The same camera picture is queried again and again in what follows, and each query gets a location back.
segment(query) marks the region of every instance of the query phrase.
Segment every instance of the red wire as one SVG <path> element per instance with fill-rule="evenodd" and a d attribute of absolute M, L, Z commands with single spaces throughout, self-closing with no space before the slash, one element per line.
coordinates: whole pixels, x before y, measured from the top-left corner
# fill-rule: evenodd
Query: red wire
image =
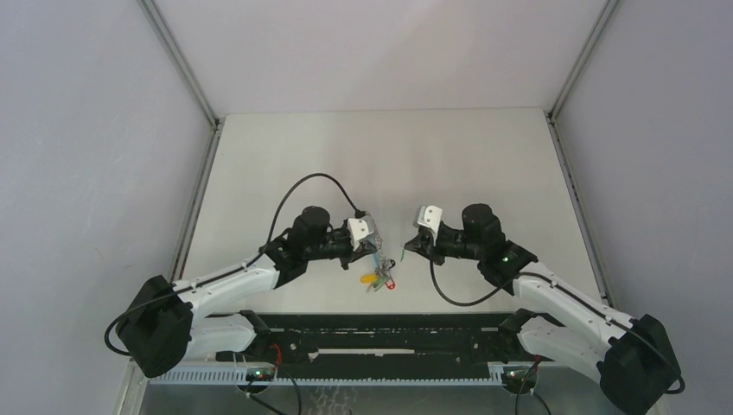
<path fill-rule="evenodd" d="M 277 350 L 277 360 L 275 361 L 275 363 L 280 366 L 283 363 L 283 351 L 280 350 L 280 346 L 278 346 L 277 343 L 272 343 L 270 345 L 270 348 L 274 348 Z"/>

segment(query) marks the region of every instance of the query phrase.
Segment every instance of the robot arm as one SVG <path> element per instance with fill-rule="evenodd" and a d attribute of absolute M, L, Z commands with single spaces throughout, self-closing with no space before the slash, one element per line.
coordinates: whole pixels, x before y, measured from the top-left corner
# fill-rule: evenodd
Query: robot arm
<path fill-rule="evenodd" d="M 149 279 L 119 319 L 119 339 L 149 378 L 183 359 L 246 349 L 257 334 L 257 317 L 207 317 L 240 298 L 289 283 L 306 272 L 309 261 L 339 259 L 347 269 L 376 252 L 367 241 L 373 230 L 366 220 L 347 219 L 339 228 L 329 221 L 325 209 L 306 207 L 254 260 L 173 284 L 162 276 Z"/>
<path fill-rule="evenodd" d="M 523 348 L 563 363 L 599 383 L 626 413 L 646 413 L 677 380 L 681 391 L 679 364 L 659 321 L 649 315 L 635 320 L 567 284 L 531 252 L 508 240 L 488 205 L 466 207 L 463 230 L 445 225 L 442 212 L 435 206 L 421 207 L 415 223 L 418 235 L 405 249 L 436 265 L 446 257 L 477 260 L 490 284 L 525 301 L 531 311 L 520 309 L 501 324 L 506 356 Z"/>

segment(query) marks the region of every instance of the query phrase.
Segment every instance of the gray wall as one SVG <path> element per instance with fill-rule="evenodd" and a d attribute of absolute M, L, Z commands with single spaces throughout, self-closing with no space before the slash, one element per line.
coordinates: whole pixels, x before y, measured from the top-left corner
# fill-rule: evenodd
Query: gray wall
<path fill-rule="evenodd" d="M 727 413 L 733 2 L 626 1 L 559 127 L 621 308 L 666 325 L 673 413 Z"/>
<path fill-rule="evenodd" d="M 1 413 L 111 412 L 103 331 L 169 271 L 207 136 L 135 2 L 2 2 Z"/>

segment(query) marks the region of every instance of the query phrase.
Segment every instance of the white wall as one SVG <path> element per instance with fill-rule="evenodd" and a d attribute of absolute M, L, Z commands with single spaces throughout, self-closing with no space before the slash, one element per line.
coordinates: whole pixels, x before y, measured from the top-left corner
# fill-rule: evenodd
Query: white wall
<path fill-rule="evenodd" d="M 159 0 L 219 115 L 550 110 L 604 0 Z"/>
<path fill-rule="evenodd" d="M 169 271 L 207 135 L 135 2 L 2 2 L 0 412 L 111 412 L 103 331 Z"/>
<path fill-rule="evenodd" d="M 687 392 L 730 412 L 733 3 L 625 2 L 561 116 L 623 309 L 666 325 Z"/>

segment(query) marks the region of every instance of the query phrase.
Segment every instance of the black joint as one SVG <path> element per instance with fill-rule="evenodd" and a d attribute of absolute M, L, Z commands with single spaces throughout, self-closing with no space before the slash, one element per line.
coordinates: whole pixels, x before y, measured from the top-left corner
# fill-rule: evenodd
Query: black joint
<path fill-rule="evenodd" d="M 611 348 L 599 362 L 601 390 L 625 413 L 647 413 L 679 377 L 679 364 L 664 326 L 646 315 L 634 322 L 631 332 L 610 339 Z M 670 365 L 647 344 L 651 344 Z"/>

